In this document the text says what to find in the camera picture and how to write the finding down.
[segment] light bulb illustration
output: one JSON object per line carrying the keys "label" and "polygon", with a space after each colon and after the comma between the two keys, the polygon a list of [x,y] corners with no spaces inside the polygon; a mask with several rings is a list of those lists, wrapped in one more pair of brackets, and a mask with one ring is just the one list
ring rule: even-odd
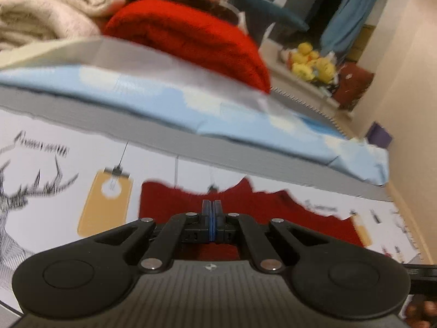
{"label": "light bulb illustration", "polygon": [[132,180],[121,162],[97,172],[77,226],[80,236],[92,236],[125,223]]}

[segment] purple box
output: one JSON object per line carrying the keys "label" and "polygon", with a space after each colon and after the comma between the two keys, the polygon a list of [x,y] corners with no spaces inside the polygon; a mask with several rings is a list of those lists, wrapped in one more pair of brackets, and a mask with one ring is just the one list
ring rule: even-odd
{"label": "purple box", "polygon": [[373,122],[366,134],[367,141],[377,147],[387,149],[393,137],[379,123]]}

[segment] ribbed gray surface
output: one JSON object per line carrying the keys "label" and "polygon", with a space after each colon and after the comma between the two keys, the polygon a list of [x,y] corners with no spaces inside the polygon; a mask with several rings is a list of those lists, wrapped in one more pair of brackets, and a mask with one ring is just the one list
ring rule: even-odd
{"label": "ribbed gray surface", "polygon": [[394,315],[372,321],[341,321],[304,306],[277,275],[253,270],[247,261],[177,260],[162,274],[143,275],[117,307],[75,321],[26,316],[16,328],[364,328],[406,327]]}
{"label": "ribbed gray surface", "polygon": [[291,108],[292,110],[300,113],[301,115],[308,116],[313,120],[316,120],[324,125],[336,129],[335,124],[331,122],[329,117],[325,116],[322,112],[317,111],[313,107],[307,105],[305,102],[297,101],[296,98],[290,96],[289,94],[285,93],[281,89],[273,88],[270,95],[284,106]]}
{"label": "ribbed gray surface", "polygon": [[88,132],[108,134],[169,155],[200,160],[244,174],[390,201],[383,187],[366,184],[326,166],[224,139],[191,134],[119,110],[6,86],[0,86],[0,105],[15,112],[25,112]]}

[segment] hanging clothes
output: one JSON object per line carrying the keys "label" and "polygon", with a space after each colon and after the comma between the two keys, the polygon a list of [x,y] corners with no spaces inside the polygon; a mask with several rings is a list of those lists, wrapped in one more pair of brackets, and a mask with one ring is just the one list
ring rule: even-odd
{"label": "hanging clothes", "polygon": [[320,50],[320,37],[337,12],[342,0],[316,0],[305,20],[309,25],[306,39]]}
{"label": "hanging clothes", "polygon": [[352,47],[376,0],[342,0],[320,38],[322,55],[334,51],[342,61]]}

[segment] beige wall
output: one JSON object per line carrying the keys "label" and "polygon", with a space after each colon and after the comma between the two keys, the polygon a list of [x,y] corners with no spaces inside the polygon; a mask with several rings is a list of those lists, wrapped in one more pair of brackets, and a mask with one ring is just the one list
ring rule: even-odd
{"label": "beige wall", "polygon": [[[373,51],[376,76],[355,109],[351,128],[363,135],[378,121],[393,135],[391,182],[437,260],[437,0],[405,0],[403,6],[388,3],[387,8],[382,27],[390,27],[390,11],[399,18],[385,53]],[[370,52],[366,57],[371,65]]]}
{"label": "beige wall", "polygon": [[373,6],[370,15],[366,20],[366,24],[371,26],[376,26],[379,22],[382,12],[384,11],[384,7],[387,3],[387,0],[376,0],[375,5]]}

